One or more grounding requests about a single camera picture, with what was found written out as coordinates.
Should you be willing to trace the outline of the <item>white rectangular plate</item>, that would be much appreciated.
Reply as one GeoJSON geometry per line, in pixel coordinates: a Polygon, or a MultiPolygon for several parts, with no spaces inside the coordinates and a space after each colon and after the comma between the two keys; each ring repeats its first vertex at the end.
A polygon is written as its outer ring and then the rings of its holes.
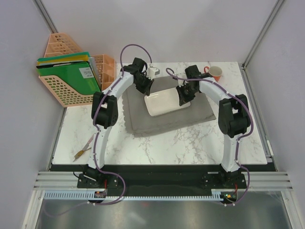
{"type": "Polygon", "coordinates": [[[151,93],[149,96],[145,95],[144,102],[149,115],[152,117],[184,109],[191,105],[190,102],[179,105],[179,95],[176,88],[151,93]]]}

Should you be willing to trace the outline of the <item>orange mug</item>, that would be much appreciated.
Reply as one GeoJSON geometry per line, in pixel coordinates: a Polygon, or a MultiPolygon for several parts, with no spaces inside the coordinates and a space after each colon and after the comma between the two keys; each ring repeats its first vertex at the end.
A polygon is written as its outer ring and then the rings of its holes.
{"type": "Polygon", "coordinates": [[[203,71],[205,73],[209,73],[217,82],[220,80],[222,74],[223,74],[223,71],[220,67],[218,66],[205,66],[203,71]]]}

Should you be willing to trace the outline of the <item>grey placemat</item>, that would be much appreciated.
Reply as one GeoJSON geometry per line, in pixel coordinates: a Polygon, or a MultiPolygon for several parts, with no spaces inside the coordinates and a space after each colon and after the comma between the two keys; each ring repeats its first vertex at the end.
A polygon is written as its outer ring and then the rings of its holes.
{"type": "Polygon", "coordinates": [[[216,119],[203,93],[197,93],[187,108],[152,117],[148,113],[144,94],[133,84],[123,93],[122,104],[126,131],[136,137],[161,134],[216,119]]]}

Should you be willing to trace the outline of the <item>knife pink handle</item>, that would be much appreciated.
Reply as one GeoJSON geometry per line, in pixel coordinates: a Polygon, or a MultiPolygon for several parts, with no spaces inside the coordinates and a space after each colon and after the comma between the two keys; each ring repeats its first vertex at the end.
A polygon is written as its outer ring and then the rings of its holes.
{"type": "Polygon", "coordinates": [[[90,143],[92,142],[93,138],[94,138],[94,135],[92,135],[92,136],[90,137],[90,139],[88,140],[88,142],[87,142],[87,143],[85,144],[85,146],[83,147],[83,150],[87,150],[87,149],[88,149],[88,147],[89,147],[90,143]]]}

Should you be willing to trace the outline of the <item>gold fork green handle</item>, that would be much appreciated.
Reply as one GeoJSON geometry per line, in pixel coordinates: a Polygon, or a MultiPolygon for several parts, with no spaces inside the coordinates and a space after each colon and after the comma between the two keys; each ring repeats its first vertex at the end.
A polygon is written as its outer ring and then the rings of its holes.
{"type": "Polygon", "coordinates": [[[86,151],[90,150],[91,148],[85,149],[85,150],[81,150],[79,151],[75,156],[74,156],[74,160],[76,161],[77,159],[79,159],[86,151]]]}

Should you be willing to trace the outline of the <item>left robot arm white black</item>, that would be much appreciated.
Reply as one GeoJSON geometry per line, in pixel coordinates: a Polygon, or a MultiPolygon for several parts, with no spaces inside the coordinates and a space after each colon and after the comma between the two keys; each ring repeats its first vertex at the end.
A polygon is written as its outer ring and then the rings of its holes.
{"type": "Polygon", "coordinates": [[[118,98],[132,84],[140,93],[149,95],[153,79],[148,78],[147,70],[148,66],[144,60],[134,58],[132,64],[121,68],[119,76],[108,89],[94,93],[91,116],[97,132],[93,135],[89,162],[79,174],[77,188],[102,188],[106,185],[107,175],[114,174],[102,171],[102,168],[105,165],[108,137],[119,116],[118,98]]]}

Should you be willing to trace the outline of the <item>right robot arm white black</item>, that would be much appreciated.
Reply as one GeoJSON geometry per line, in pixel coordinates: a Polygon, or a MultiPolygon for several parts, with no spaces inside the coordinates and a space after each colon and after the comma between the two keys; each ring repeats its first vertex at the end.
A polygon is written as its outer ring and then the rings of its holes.
{"type": "Polygon", "coordinates": [[[196,93],[204,93],[218,104],[218,126],[224,135],[224,154],[216,182],[222,187],[233,187],[244,179],[238,159],[242,138],[251,135],[254,123],[248,107],[246,95],[233,95],[223,88],[208,73],[201,73],[196,65],[185,69],[186,78],[182,86],[177,86],[179,106],[195,98],[196,93]]]}

